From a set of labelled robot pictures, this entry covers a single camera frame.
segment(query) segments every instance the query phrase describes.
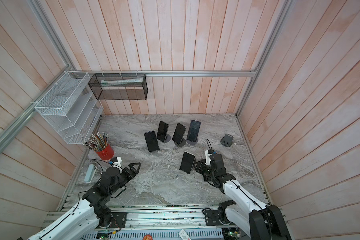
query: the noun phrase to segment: bundle of pencils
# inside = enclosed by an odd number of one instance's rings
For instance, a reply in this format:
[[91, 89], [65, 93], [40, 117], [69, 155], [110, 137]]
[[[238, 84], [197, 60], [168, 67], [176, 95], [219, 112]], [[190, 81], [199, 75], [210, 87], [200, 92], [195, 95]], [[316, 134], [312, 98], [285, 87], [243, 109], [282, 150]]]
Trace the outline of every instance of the bundle of pencils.
[[100, 134], [97, 132], [96, 134], [92, 134], [90, 138], [84, 143], [87, 149], [94, 150], [96, 152], [103, 151], [108, 146], [108, 135], [102, 132]]

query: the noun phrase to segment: white wire mesh shelf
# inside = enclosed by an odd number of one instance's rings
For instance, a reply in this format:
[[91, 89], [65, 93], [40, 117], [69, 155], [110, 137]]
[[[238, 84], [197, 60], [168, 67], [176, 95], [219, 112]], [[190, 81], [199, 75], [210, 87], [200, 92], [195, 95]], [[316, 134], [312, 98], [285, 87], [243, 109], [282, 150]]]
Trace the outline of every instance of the white wire mesh shelf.
[[35, 107], [68, 144], [83, 144], [103, 110], [92, 93], [82, 94], [88, 81], [88, 73], [67, 72]]

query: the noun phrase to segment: phone screen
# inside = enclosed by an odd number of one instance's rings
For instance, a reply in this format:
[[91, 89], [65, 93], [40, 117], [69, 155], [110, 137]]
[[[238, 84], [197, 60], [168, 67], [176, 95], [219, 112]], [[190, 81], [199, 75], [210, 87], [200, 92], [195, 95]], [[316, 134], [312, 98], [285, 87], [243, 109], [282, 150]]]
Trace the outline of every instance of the phone screen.
[[190, 153], [184, 152], [183, 159], [181, 160], [180, 170], [186, 172], [187, 174], [190, 174], [194, 162], [195, 156]]
[[186, 129], [187, 128], [184, 125], [182, 125], [181, 123], [177, 123], [175, 132], [173, 133], [172, 140], [177, 144], [180, 144]]
[[149, 152], [160, 150], [160, 148], [158, 147], [155, 131], [144, 133], [144, 137], [145, 137], [145, 141], [147, 142], [147, 147]]
[[191, 125], [189, 126], [187, 140], [196, 142], [197, 136], [199, 135], [201, 122], [192, 120]]
[[168, 124], [166, 124], [163, 121], [160, 121], [160, 123], [158, 124], [157, 139], [164, 142], [165, 137], [167, 136], [167, 131], [168, 131]]

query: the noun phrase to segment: red pencil holder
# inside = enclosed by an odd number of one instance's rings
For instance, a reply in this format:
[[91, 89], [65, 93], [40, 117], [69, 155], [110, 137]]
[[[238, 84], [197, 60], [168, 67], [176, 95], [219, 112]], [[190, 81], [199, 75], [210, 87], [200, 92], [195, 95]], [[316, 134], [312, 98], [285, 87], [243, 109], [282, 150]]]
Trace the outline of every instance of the red pencil holder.
[[115, 152], [113, 151], [113, 149], [110, 145], [106, 146], [106, 148], [102, 151], [98, 151], [98, 152], [95, 151], [95, 153], [97, 153], [97, 155], [103, 161], [110, 160], [111, 158], [113, 158], [113, 155], [115, 154]]

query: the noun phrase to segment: marble tabletop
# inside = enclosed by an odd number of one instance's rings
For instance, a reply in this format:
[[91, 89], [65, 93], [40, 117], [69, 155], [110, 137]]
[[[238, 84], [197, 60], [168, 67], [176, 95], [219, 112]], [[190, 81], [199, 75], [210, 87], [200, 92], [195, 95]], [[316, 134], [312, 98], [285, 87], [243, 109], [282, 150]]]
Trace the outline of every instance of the marble tabletop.
[[[168, 143], [158, 141], [160, 150], [150, 153], [144, 133], [157, 133], [160, 120], [168, 123], [168, 133], [171, 137], [178, 122], [186, 126], [185, 138], [191, 120], [200, 121], [198, 143], [195, 146], [185, 144], [183, 147], [177, 147], [172, 140]], [[135, 162], [142, 164], [139, 174], [127, 183], [125, 192], [118, 198], [111, 199], [107, 204], [109, 206], [219, 204], [229, 200], [230, 198], [219, 189], [204, 182], [203, 176], [194, 169], [190, 174], [179, 170], [184, 151], [195, 155], [197, 161], [205, 158], [206, 139], [209, 139], [216, 152], [223, 155], [227, 172], [235, 176], [256, 198], [264, 201], [234, 114], [108, 115], [103, 117], [99, 132], [108, 134], [110, 145], [115, 151], [114, 156], [121, 157], [123, 167]], [[231, 147], [220, 144], [226, 133], [234, 137]], [[93, 181], [90, 184], [84, 182], [89, 164], [94, 164], [89, 159], [100, 158], [94, 151], [90, 151], [73, 193], [88, 190], [100, 177], [98, 168]], [[104, 170], [109, 167], [106, 162], [101, 162], [101, 165]]]

